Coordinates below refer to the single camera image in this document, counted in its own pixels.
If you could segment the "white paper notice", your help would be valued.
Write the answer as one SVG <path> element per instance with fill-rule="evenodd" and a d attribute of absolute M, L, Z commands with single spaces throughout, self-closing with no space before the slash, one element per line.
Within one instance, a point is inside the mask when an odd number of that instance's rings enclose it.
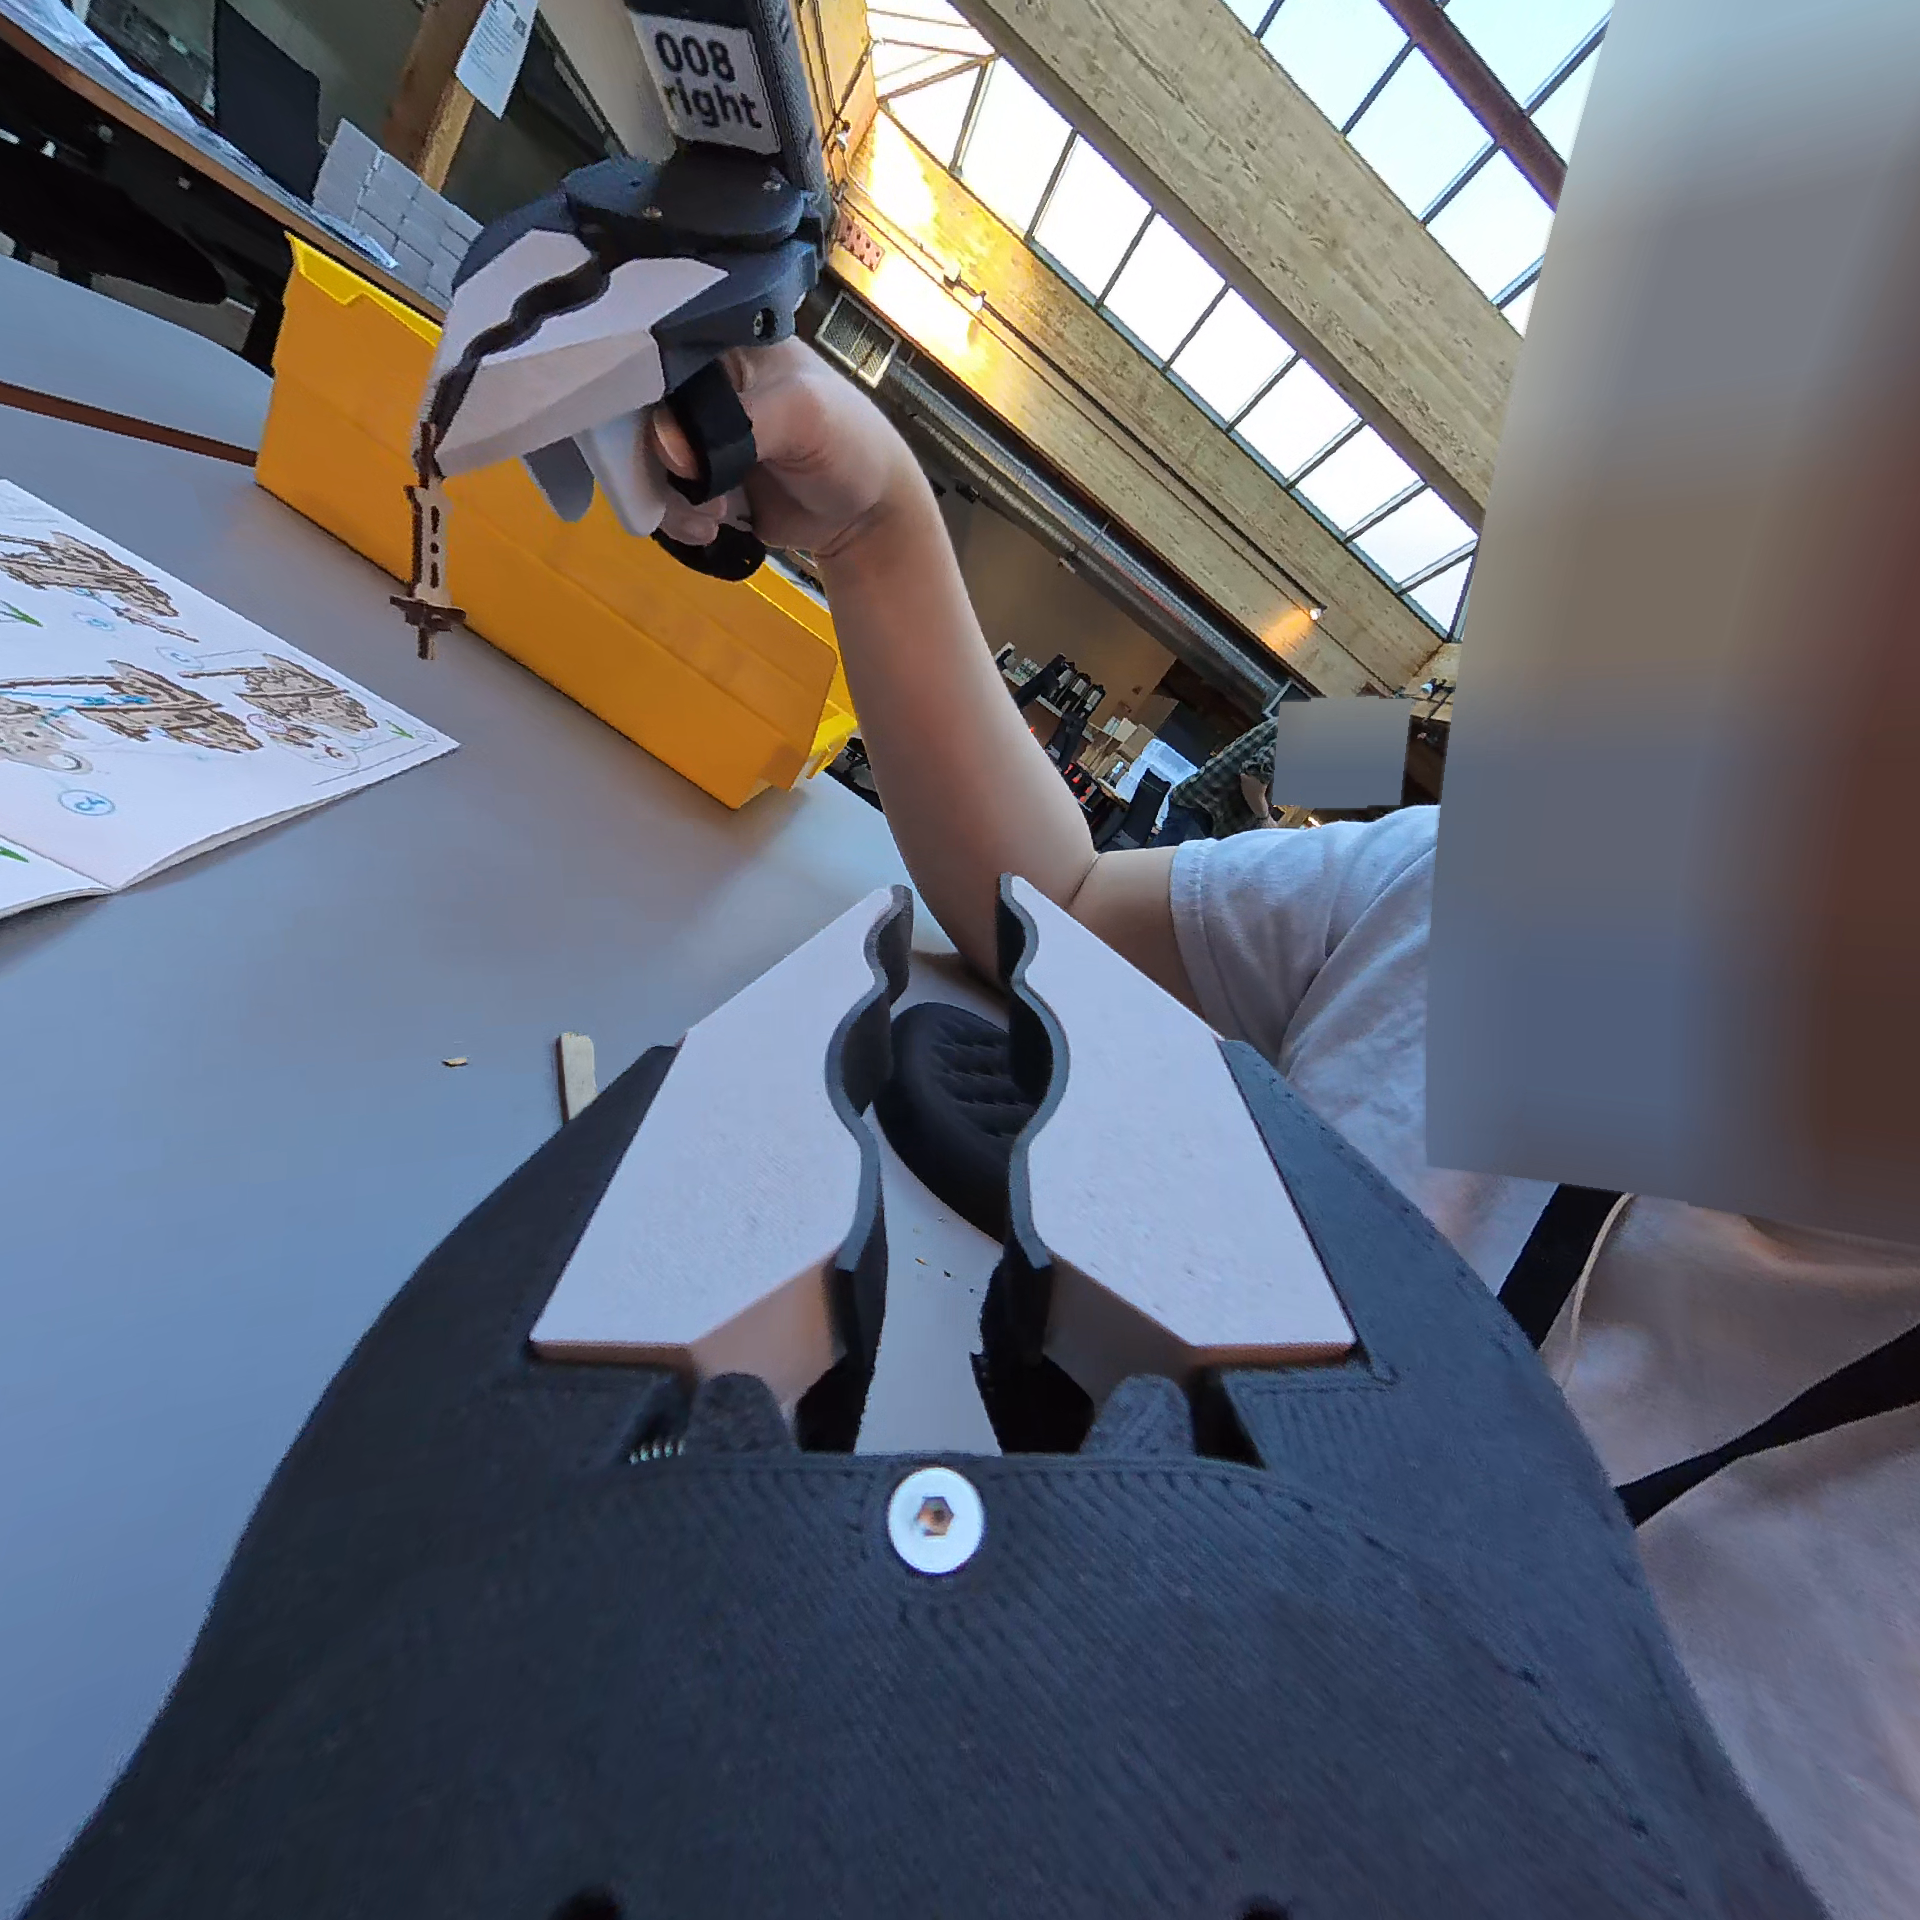
<path fill-rule="evenodd" d="M 472 20 L 453 78 L 492 118 L 503 118 L 510 106 L 536 15 L 536 0 L 486 0 Z"/>

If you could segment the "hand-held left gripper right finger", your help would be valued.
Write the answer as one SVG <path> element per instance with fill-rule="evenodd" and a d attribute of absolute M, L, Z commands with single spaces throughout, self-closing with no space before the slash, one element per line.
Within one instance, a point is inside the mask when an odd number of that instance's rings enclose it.
<path fill-rule="evenodd" d="M 1028 881 L 998 881 L 1032 1111 L 975 1382 L 1004 1451 L 1075 1451 L 1131 1376 L 1343 1360 L 1354 1323 L 1207 1023 Z"/>

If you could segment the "yellow plastic bin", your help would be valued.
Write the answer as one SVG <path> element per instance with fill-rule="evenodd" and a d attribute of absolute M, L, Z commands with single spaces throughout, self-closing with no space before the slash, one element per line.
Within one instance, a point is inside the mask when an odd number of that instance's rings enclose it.
<path fill-rule="evenodd" d="M 400 584 L 412 575 L 413 416 L 439 324 L 292 235 L 256 481 Z M 831 618 L 775 567 L 715 584 L 574 523 L 516 465 L 447 484 L 467 627 L 727 807 L 838 754 L 858 719 Z"/>

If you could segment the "person's right hand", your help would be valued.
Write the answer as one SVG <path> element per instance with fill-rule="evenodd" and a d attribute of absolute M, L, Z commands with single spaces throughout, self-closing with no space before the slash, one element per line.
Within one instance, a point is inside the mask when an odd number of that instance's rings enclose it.
<path fill-rule="evenodd" d="M 663 532 L 708 545 L 719 523 L 752 522 L 767 547 L 831 563 L 922 472 L 872 401 L 803 342 L 730 351 L 718 363 L 752 423 L 758 454 L 743 490 L 674 497 Z"/>

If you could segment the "wall vent grille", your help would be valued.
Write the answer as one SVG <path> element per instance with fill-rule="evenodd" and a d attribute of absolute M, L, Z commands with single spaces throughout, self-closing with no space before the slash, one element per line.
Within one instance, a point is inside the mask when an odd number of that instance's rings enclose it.
<path fill-rule="evenodd" d="M 848 292 L 831 296 L 811 343 L 872 393 L 901 352 L 901 337 Z"/>

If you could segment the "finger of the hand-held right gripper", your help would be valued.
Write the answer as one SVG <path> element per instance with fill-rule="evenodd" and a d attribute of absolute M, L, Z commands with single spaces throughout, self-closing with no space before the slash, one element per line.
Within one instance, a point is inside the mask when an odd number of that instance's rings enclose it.
<path fill-rule="evenodd" d="M 702 262 L 630 262 L 584 306 L 485 354 L 440 433 L 440 472 L 516 460 L 659 403 L 655 323 L 725 280 L 725 267 Z"/>
<path fill-rule="evenodd" d="M 571 234 L 524 234 L 458 289 L 421 401 L 421 438 L 435 468 L 492 465 L 479 451 L 477 370 L 525 345 L 536 328 L 608 289 L 608 267 Z"/>

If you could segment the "person's white t-shirt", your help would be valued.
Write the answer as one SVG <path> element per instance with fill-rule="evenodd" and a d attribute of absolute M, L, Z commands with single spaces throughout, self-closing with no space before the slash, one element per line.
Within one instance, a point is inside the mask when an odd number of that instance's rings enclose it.
<path fill-rule="evenodd" d="M 1424 1158 L 1437 812 L 1243 832 L 1173 858 L 1204 1017 L 1270 1060 L 1500 1287 L 1549 1208 Z M 1632 1198 L 1564 1257 L 1591 1273 L 1544 1343 L 1618 1484 L 1731 1442 L 1916 1330 L 1910 1244 Z M 1916 1407 L 1738 1462 L 1639 1529 L 1694 1691 L 1830 1916 L 1916 1916 Z"/>

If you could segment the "grey desk with brown edge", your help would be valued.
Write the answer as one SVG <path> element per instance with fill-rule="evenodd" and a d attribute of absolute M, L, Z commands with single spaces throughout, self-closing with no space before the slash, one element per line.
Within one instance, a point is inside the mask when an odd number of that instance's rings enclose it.
<path fill-rule="evenodd" d="M 253 455 L 271 377 L 143 310 L 3 262 L 4 390 L 172 428 Z"/>

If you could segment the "stack of white boxes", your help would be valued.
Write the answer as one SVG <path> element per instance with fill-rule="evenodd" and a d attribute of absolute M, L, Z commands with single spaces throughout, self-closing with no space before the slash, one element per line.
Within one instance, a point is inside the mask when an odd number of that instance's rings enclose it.
<path fill-rule="evenodd" d="M 444 310 L 479 231 L 469 214 L 384 154 L 342 120 L 316 180 L 311 206 L 382 259 L 406 289 Z"/>

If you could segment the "black office chair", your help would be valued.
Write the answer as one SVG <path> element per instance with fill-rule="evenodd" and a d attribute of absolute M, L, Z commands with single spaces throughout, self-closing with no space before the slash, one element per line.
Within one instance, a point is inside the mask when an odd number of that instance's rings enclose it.
<path fill-rule="evenodd" d="M 299 202 L 323 167 L 320 81 L 232 3 L 215 3 L 213 123 L 253 167 Z"/>

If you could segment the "wooden background desk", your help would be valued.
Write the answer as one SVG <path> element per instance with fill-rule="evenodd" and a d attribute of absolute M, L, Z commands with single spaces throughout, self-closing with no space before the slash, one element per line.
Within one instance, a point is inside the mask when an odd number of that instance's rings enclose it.
<path fill-rule="evenodd" d="M 83 41 L 64 6 L 4 6 L 4 251 L 165 318 L 216 329 L 240 321 L 264 359 L 295 267 L 295 242 L 379 292 L 440 321 L 437 263 L 389 251 L 323 220 L 182 106 Z"/>

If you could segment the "model instruction booklet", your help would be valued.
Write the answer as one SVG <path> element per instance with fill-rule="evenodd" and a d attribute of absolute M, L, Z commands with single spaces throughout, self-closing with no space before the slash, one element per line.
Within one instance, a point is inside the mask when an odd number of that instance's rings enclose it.
<path fill-rule="evenodd" d="M 196 588 L 3 484 L 3 918 L 109 896 L 454 753 Z"/>

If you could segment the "wooden axle part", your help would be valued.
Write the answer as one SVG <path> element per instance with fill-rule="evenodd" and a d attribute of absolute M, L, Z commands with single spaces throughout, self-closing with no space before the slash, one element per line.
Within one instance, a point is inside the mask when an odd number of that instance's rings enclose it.
<path fill-rule="evenodd" d="M 412 514 L 412 584 L 390 607 L 415 636 L 415 656 L 432 660 L 439 636 L 462 630 L 463 611 L 447 588 L 447 500 L 439 468 L 439 431 L 430 422 L 415 428 L 413 479 L 405 490 Z"/>

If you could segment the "skylight windows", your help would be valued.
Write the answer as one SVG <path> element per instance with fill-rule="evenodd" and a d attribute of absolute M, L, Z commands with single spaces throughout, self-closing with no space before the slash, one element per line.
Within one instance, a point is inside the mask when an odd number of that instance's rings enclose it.
<path fill-rule="evenodd" d="M 1610 6 L 869 6 L 883 112 L 1432 636 Z"/>

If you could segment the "person's right forearm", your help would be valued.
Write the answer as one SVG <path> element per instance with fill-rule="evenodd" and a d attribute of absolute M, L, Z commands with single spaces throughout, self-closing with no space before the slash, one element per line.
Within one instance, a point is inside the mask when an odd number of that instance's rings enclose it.
<path fill-rule="evenodd" d="M 902 865 L 943 935 L 997 977 L 1004 876 L 1030 883 L 1197 1010 L 1171 914 L 1171 850 L 1098 852 L 1002 684 L 915 465 L 819 556 L 861 743 Z"/>

